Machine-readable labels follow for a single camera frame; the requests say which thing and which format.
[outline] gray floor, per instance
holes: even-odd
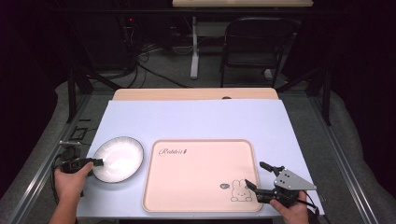
[[[176,54],[159,49],[142,55],[141,59],[142,61],[147,60],[143,63],[144,66],[161,75],[194,88],[206,88],[219,87],[219,53],[219,47],[201,48],[199,77],[196,80],[190,79],[191,54]],[[251,76],[238,76],[241,72],[245,74],[247,71],[237,71],[228,76],[225,87],[263,86],[264,78],[260,75],[260,71],[249,71],[249,73],[254,73]],[[133,76],[134,74],[131,74],[127,77],[114,79],[114,81],[126,87],[130,84]],[[276,85],[281,85],[283,82],[283,77],[281,77]],[[82,141],[85,144],[89,144],[94,138],[95,129],[100,123],[113,91],[97,81],[93,81],[92,84],[95,87],[93,95],[79,96],[79,100],[86,104],[81,106],[78,119],[88,119],[89,121],[76,120],[73,124],[65,123],[68,115],[66,84],[64,83],[57,89],[59,100],[52,120],[20,174],[0,201],[0,223],[10,223],[8,222],[10,218],[13,220],[20,218],[18,222],[14,223],[46,223],[50,219],[55,203],[52,200],[49,184],[45,184],[43,189],[39,189],[41,192],[30,201],[29,204],[32,206],[25,207],[25,213],[16,211],[15,208],[21,208],[21,204],[26,204],[26,200],[23,200],[25,199],[23,193],[27,192],[29,184],[37,177],[37,171],[45,163],[49,154],[58,148],[57,142],[60,138],[70,137],[70,133],[65,130],[74,129],[72,125],[88,128],[90,131]],[[332,94],[332,127],[328,128],[323,125],[323,120],[318,115],[318,99],[306,97],[303,92],[305,86],[306,83],[302,83],[288,92],[279,94],[279,97],[287,108],[309,171],[318,186],[318,194],[323,198],[322,204],[327,217],[331,223],[393,223],[396,219],[395,199],[376,183],[373,174],[364,163],[359,136],[344,108],[343,101],[336,94]],[[145,73],[142,69],[138,70],[137,79],[131,86],[131,88],[140,87],[179,88],[163,78]],[[339,155],[334,150],[335,147],[342,149],[342,156],[346,159],[352,172],[343,173],[344,164],[339,163]],[[89,146],[81,148],[87,152]],[[352,185],[350,184],[351,181],[348,179],[351,177],[356,178],[358,185],[353,185],[353,181]],[[367,211],[367,206],[363,206],[365,210],[362,211],[359,205],[359,199],[361,199],[359,196],[361,195],[354,192],[356,187],[359,187],[363,198],[367,200],[367,203],[362,203],[370,205],[368,210],[373,210],[376,219],[369,216],[371,219],[368,220],[364,215],[370,214],[371,211]],[[80,223],[96,223],[97,221],[99,219],[82,219]],[[320,222],[326,223],[323,218],[320,219]],[[282,223],[282,220],[276,219],[275,223]]]

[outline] desk leg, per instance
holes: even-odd
[[[197,36],[197,19],[192,17],[192,61],[191,61],[191,79],[198,78],[198,36]]]
[[[69,98],[69,118],[66,123],[70,123],[77,114],[76,81],[73,70],[70,70],[67,74],[67,94]]]
[[[283,92],[287,91],[291,87],[297,85],[301,81],[312,77],[313,75],[317,75],[316,79],[311,80],[309,86],[306,88],[306,94],[308,96],[318,95],[318,92],[321,87],[323,87],[323,96],[322,96],[322,117],[326,121],[327,125],[331,126],[330,124],[330,94],[331,94],[331,74],[327,69],[323,68],[315,68],[312,71],[306,73],[303,76],[297,77],[292,80],[290,83],[285,84],[276,88],[276,92]]]

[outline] black wall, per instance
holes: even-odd
[[[297,78],[331,62],[332,90],[343,98],[358,129],[364,159],[396,196],[395,3],[316,0],[314,9],[350,14],[304,20],[283,73]]]
[[[0,196],[3,196],[56,106],[64,67],[31,1],[0,4]]]

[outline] office chair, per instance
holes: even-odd
[[[275,69],[276,77],[288,40],[298,30],[298,22],[264,17],[244,17],[232,21],[226,28],[221,57],[221,87],[225,67]]]

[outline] black cable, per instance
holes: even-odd
[[[85,133],[88,133],[88,132],[92,132],[92,131],[95,131],[95,130],[97,130],[98,128],[92,128],[92,129],[89,129],[89,130],[87,130]],[[78,135],[78,138],[80,138],[83,134],[85,134],[85,133],[81,133],[81,134],[79,134]],[[83,146],[91,146],[91,144],[88,144],[88,143],[84,143],[84,142],[82,142],[82,141],[79,141]]]
[[[145,46],[143,49],[141,49],[141,54],[137,55],[137,60],[139,60],[142,63],[146,63],[149,61],[149,53],[154,51],[154,50],[158,50],[159,48],[157,47],[156,44],[151,44],[151,46]],[[146,60],[142,60],[140,57],[143,55],[147,55],[147,59]]]
[[[312,202],[312,204],[315,206],[315,215],[318,217],[319,216],[319,208],[314,204],[314,201],[312,200],[312,198],[311,198],[311,196],[309,196],[309,194],[306,192],[306,191],[304,191],[305,192],[305,194],[306,194],[306,196],[308,196],[308,198],[309,198],[309,200]],[[331,222],[330,222],[330,220],[327,218],[327,216],[326,215],[323,215],[323,217],[324,217],[324,219],[326,219],[326,222],[327,223],[329,223],[329,224],[332,224]]]
[[[59,202],[59,197],[58,197],[58,194],[57,194],[56,188],[55,188],[55,168],[56,168],[55,164],[56,164],[56,161],[59,158],[61,158],[61,156],[62,156],[62,154],[56,155],[56,157],[55,157],[55,159],[53,159],[51,167],[50,167],[50,169],[51,169],[50,186],[51,186],[53,198],[54,198],[56,204],[58,204],[58,202]]]
[[[136,69],[134,70],[134,79],[132,79],[131,83],[126,87],[127,89],[131,88],[131,86],[134,84],[137,78],[137,66]]]
[[[316,207],[314,204],[312,204],[312,203],[308,203],[308,202],[302,201],[302,200],[300,200],[300,199],[295,199],[294,201],[297,202],[297,203],[306,204],[306,205],[308,205],[308,206],[310,206],[310,207],[312,207],[312,208],[314,208],[314,209],[317,209],[317,207]]]
[[[304,190],[305,195],[309,198],[309,200],[311,201],[311,204],[309,204],[309,206],[311,206],[312,208],[314,208],[314,212],[315,212],[315,219],[318,223],[318,218],[319,218],[319,208],[315,205],[314,201],[312,200],[311,196],[309,196],[309,194]]]
[[[104,76],[102,74],[103,77],[107,78],[107,79],[116,79],[116,78],[120,78],[120,77],[126,77],[129,74],[131,74],[134,71],[135,66],[131,66],[126,68],[122,73],[120,74],[116,74],[116,75],[112,75],[112,76]]]
[[[207,39],[211,39],[211,37],[204,37],[204,38],[202,38],[200,41],[197,42],[197,47],[198,47],[202,42],[204,42],[204,41],[207,40]],[[172,47],[172,51],[173,51],[174,53],[176,53],[176,54],[179,54],[179,55],[186,55],[186,54],[191,53],[192,50],[193,50],[193,48],[194,48],[193,45],[191,45],[191,46],[178,46],[178,47]],[[176,49],[189,49],[189,51],[186,51],[186,52],[179,52],[179,51],[177,51]]]
[[[158,73],[156,73],[156,72],[153,72],[153,71],[149,70],[147,67],[143,66],[143,65],[140,64],[140,63],[139,63],[137,66],[140,66],[141,68],[143,68],[143,69],[145,69],[146,71],[150,72],[150,73],[151,73],[152,75],[154,75],[154,76],[161,77],[161,78],[164,78],[164,79],[166,79],[166,80],[168,80],[168,81],[170,81],[170,82],[172,82],[172,83],[175,83],[175,84],[177,84],[179,87],[183,87],[183,88],[192,88],[191,86],[186,86],[186,85],[184,85],[184,84],[182,84],[182,83],[179,83],[179,82],[177,82],[177,81],[174,81],[172,78],[165,77],[165,76],[160,75],[160,74],[158,74]]]
[[[144,85],[145,82],[146,82],[146,77],[147,77],[147,76],[148,76],[148,71],[145,70],[145,77],[143,78],[143,82],[142,82],[142,84],[140,85],[139,89],[142,89],[143,85]]]

